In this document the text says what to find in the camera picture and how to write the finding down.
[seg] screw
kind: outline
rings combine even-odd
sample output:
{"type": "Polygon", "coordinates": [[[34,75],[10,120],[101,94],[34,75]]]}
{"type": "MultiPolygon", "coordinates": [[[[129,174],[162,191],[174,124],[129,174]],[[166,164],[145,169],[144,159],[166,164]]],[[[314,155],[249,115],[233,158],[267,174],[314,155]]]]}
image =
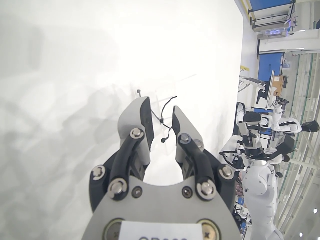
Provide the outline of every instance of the screw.
{"type": "Polygon", "coordinates": [[[183,197],[189,199],[192,197],[192,189],[188,186],[182,188],[182,195],[183,197]]]}
{"type": "Polygon", "coordinates": [[[104,240],[118,240],[122,219],[114,219],[105,227],[104,240]]]}
{"type": "Polygon", "coordinates": [[[134,129],[131,130],[130,136],[133,139],[141,138],[143,136],[143,131],[141,131],[141,129],[139,129],[139,128],[134,128],[134,129]]]}
{"type": "Polygon", "coordinates": [[[231,168],[228,168],[227,166],[224,166],[222,168],[223,174],[225,174],[227,177],[229,177],[232,174],[231,168]]]}
{"type": "Polygon", "coordinates": [[[216,185],[210,179],[207,182],[197,183],[197,193],[204,200],[212,200],[217,193],[216,185]]]}
{"type": "Polygon", "coordinates": [[[205,193],[205,195],[209,195],[213,192],[214,189],[212,186],[210,186],[209,183],[204,182],[201,184],[201,190],[203,191],[203,193],[205,193]]]}
{"type": "Polygon", "coordinates": [[[142,195],[142,188],[140,186],[134,187],[131,195],[135,199],[139,198],[142,195]]]}
{"type": "Polygon", "coordinates": [[[181,134],[181,140],[183,142],[188,142],[189,141],[189,135],[187,135],[186,133],[182,133],[181,134]]]}
{"type": "Polygon", "coordinates": [[[127,182],[123,178],[115,178],[112,180],[108,186],[107,194],[111,199],[115,197],[115,195],[120,194],[122,192],[127,191],[127,182]]]}
{"type": "Polygon", "coordinates": [[[231,180],[234,177],[233,169],[229,165],[225,165],[221,169],[219,169],[220,175],[226,180],[231,180]]]}
{"type": "Polygon", "coordinates": [[[101,174],[102,174],[102,169],[101,168],[95,168],[95,169],[92,170],[92,172],[93,172],[93,176],[94,177],[100,177],[101,174]]]}
{"type": "Polygon", "coordinates": [[[135,137],[138,137],[140,134],[141,134],[141,130],[139,128],[135,128],[133,131],[132,131],[132,134],[135,136],[135,137]]]}
{"type": "Polygon", "coordinates": [[[114,193],[114,194],[119,194],[122,192],[122,184],[120,182],[117,182],[115,184],[113,184],[111,186],[111,191],[114,193]]]}
{"type": "Polygon", "coordinates": [[[93,180],[94,181],[100,180],[105,175],[105,172],[106,172],[106,168],[103,165],[95,166],[92,169],[93,180]]]}
{"type": "Polygon", "coordinates": [[[219,230],[212,221],[203,219],[198,223],[201,223],[203,240],[220,240],[219,230]]]}
{"type": "Polygon", "coordinates": [[[203,150],[205,149],[204,146],[203,146],[203,142],[201,140],[198,140],[198,139],[195,139],[194,142],[197,145],[197,147],[200,149],[200,151],[203,152],[203,150]]]}

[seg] black cable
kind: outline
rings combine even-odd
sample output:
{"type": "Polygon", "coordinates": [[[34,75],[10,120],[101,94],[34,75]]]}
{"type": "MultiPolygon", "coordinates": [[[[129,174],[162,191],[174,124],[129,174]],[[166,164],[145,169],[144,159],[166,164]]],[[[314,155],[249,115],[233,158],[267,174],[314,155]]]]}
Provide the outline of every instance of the black cable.
{"type": "MultiPolygon", "coordinates": [[[[137,90],[137,93],[139,94],[139,97],[141,97],[141,90],[140,90],[140,89],[137,90]]],[[[162,110],[161,110],[161,116],[160,116],[160,118],[159,118],[159,117],[154,113],[154,111],[152,111],[152,109],[151,109],[151,113],[155,116],[155,118],[157,118],[157,120],[160,122],[160,124],[161,124],[161,125],[164,125],[166,128],[169,129],[169,131],[168,131],[168,136],[167,136],[166,138],[161,138],[161,142],[162,142],[162,143],[164,143],[164,142],[169,138],[170,130],[172,129],[172,126],[169,127],[169,126],[167,126],[166,124],[164,124],[163,111],[164,111],[166,105],[167,105],[172,99],[174,99],[174,98],[177,98],[177,96],[171,97],[171,98],[163,105],[162,110]]]]}
{"type": "Polygon", "coordinates": [[[160,121],[161,124],[163,124],[165,127],[169,128],[169,131],[170,131],[170,129],[171,129],[172,127],[168,127],[167,125],[165,125],[165,124],[163,123],[164,119],[163,119],[162,114],[163,114],[163,110],[165,109],[166,105],[167,105],[172,99],[174,99],[174,98],[177,98],[177,96],[171,97],[171,98],[169,99],[169,101],[167,101],[167,102],[163,105],[163,108],[162,108],[162,110],[161,110],[161,118],[159,119],[159,121],[160,121]]]}

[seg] white label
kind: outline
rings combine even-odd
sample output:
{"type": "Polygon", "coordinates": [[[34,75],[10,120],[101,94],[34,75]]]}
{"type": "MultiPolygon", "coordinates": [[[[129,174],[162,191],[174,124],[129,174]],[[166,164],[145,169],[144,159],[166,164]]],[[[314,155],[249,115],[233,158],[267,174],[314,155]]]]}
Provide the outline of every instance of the white label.
{"type": "Polygon", "coordinates": [[[123,221],[119,240],[202,240],[201,224],[123,221]]]}

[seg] white surface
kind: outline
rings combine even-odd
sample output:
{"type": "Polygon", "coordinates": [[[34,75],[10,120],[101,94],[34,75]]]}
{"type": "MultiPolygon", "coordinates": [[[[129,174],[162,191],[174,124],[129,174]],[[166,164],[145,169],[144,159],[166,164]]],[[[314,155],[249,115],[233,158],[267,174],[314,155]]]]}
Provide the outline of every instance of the white surface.
{"type": "Polygon", "coordinates": [[[165,224],[123,221],[119,240],[202,239],[201,224],[165,224]]]}
{"type": "MultiPolygon", "coordinates": [[[[164,117],[179,105],[211,152],[229,139],[243,24],[233,0],[0,0],[0,14],[1,239],[81,238],[89,173],[118,149],[137,88],[158,115],[177,95],[164,117]]],[[[161,144],[167,131],[154,131],[148,179],[176,183],[174,135],[161,144]]]]}

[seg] cardboard box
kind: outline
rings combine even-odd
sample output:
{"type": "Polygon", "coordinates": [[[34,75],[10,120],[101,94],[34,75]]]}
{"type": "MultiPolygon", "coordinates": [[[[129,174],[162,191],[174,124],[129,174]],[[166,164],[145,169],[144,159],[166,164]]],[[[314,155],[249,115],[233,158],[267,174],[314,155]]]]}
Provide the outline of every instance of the cardboard box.
{"type": "Polygon", "coordinates": [[[273,96],[281,95],[283,82],[284,82],[284,76],[282,75],[273,76],[271,87],[276,88],[276,90],[273,92],[273,96]]]}

